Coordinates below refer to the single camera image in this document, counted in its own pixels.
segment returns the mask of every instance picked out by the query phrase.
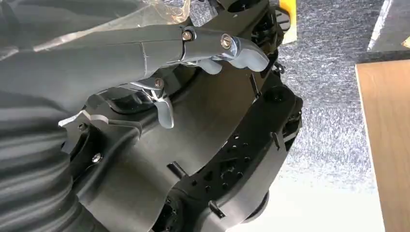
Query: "metal screw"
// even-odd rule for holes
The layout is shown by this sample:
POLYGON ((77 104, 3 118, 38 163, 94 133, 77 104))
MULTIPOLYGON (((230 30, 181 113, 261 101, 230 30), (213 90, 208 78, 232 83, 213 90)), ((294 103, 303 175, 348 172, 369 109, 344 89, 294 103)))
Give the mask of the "metal screw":
POLYGON ((228 34, 223 34, 222 38, 220 39, 220 44, 222 45, 223 48, 229 49, 231 48, 232 44, 232 37, 228 34))
POLYGON ((80 125, 78 125, 78 129, 83 132, 87 129, 87 125, 84 123, 81 123, 80 125))
POLYGON ((155 87, 162 88, 164 86, 164 80, 162 78, 155 78, 155 87))
POLYGON ((97 154, 95 154, 94 156, 93 156, 93 158, 92 158, 92 162, 93 163, 98 163, 98 162, 100 162, 101 160, 103 159, 103 156, 100 154, 100 153, 97 153, 97 154))
POLYGON ((184 31, 182 33, 182 40, 184 41, 192 40, 192 33, 189 31, 184 31))

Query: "wooden surface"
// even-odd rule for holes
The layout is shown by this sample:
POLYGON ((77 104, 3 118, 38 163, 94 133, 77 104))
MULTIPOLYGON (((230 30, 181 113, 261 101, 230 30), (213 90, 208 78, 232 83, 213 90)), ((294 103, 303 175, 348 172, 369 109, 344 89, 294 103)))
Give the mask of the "wooden surface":
POLYGON ((356 76, 385 229, 410 232, 410 60, 358 64, 356 76))

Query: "mounting hole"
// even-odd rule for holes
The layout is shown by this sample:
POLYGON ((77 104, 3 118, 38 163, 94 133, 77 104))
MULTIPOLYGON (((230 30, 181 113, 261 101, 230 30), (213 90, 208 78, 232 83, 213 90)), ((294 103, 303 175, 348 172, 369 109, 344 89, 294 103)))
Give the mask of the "mounting hole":
POLYGON ((288 98, 287 92, 283 88, 273 87, 264 93, 264 99, 270 103, 281 103, 288 98))
POLYGON ((260 1, 261 0, 237 0, 229 6, 228 11, 231 13, 238 13, 250 9, 260 1))
POLYGON ((228 148, 228 153, 231 153, 231 152, 236 152, 236 150, 237 150, 238 148, 235 146, 235 145, 233 145, 232 147, 230 147, 230 148, 228 148))

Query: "white floor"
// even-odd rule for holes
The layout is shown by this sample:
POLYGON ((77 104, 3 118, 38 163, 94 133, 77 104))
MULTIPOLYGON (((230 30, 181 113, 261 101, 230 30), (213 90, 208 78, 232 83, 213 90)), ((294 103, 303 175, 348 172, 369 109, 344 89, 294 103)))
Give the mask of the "white floor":
POLYGON ((265 211, 229 232, 383 232, 377 193, 312 188, 276 179, 265 211))

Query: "black plastic part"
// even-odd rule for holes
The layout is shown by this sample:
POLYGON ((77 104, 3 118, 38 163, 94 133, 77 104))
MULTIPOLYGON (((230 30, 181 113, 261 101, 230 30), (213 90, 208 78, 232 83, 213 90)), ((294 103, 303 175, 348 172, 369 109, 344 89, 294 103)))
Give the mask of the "black plastic part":
POLYGON ((256 84, 255 76, 253 74, 250 75, 249 77, 250 84, 252 85, 253 93, 255 94, 255 97, 258 98, 261 96, 260 91, 258 90, 258 86, 256 84))
POLYGON ((282 43, 283 32, 272 14, 275 8, 270 8, 270 14, 265 14, 252 31, 252 41, 262 47, 265 43, 278 47, 282 43))
POLYGON ((286 157, 284 141, 290 141, 299 131, 300 118, 292 113, 302 106, 296 104, 301 100, 273 73, 262 92, 213 159, 196 174, 182 178, 170 192, 184 203, 183 231, 224 231, 260 211, 258 207, 286 157), (283 134, 289 121, 298 126, 287 127, 288 133, 283 134), (265 173, 260 182, 251 180, 257 169, 265 173), (212 214, 220 221, 211 219, 212 214))
POLYGON ((231 13, 245 11, 258 4, 260 1, 261 0, 237 0, 229 6, 228 11, 231 13))
MULTIPOLYGON (((149 231, 161 213, 168 192, 180 180, 167 165, 177 162, 187 175, 196 173, 236 128, 254 100, 249 82, 251 72, 223 65, 222 73, 217 76, 200 72, 176 99, 173 129, 167 130, 155 123, 154 112, 154 123, 142 123, 148 127, 143 129, 138 145, 130 141, 130 149, 110 149, 109 144, 103 144, 107 151, 113 150, 112 157, 106 159, 107 155, 102 152, 104 159, 88 172, 106 165, 104 171, 94 178, 85 175, 87 178, 78 180, 83 184, 75 184, 81 202, 109 230, 149 231), (230 102, 229 108, 221 98, 230 102), (88 185, 95 189, 93 194, 83 188, 88 185)), ((255 79, 260 86, 263 79, 258 74, 255 79)), ((120 115, 106 103, 95 105, 98 105, 95 109, 88 106, 90 114, 115 120, 142 122, 146 120, 145 113, 150 114, 120 115)), ((112 135, 111 141, 124 140, 127 136, 119 129, 99 127, 102 133, 112 135)))
POLYGON ((124 115, 137 114, 155 107, 153 101, 141 92, 136 92, 120 99, 108 100, 111 108, 124 115))
POLYGON ((88 126, 86 133, 82 134, 77 143, 80 147, 70 153, 70 172, 74 181, 79 178, 89 166, 93 165, 92 157, 101 152, 100 147, 104 142, 104 138, 99 131, 92 125, 88 126))
POLYGON ((179 232, 184 225, 184 213, 181 200, 167 197, 161 210, 160 218, 152 227, 154 232, 179 232))
POLYGON ((184 176, 187 175, 187 173, 181 168, 181 166, 177 162, 172 162, 168 164, 167 167, 179 179, 182 179, 184 176))

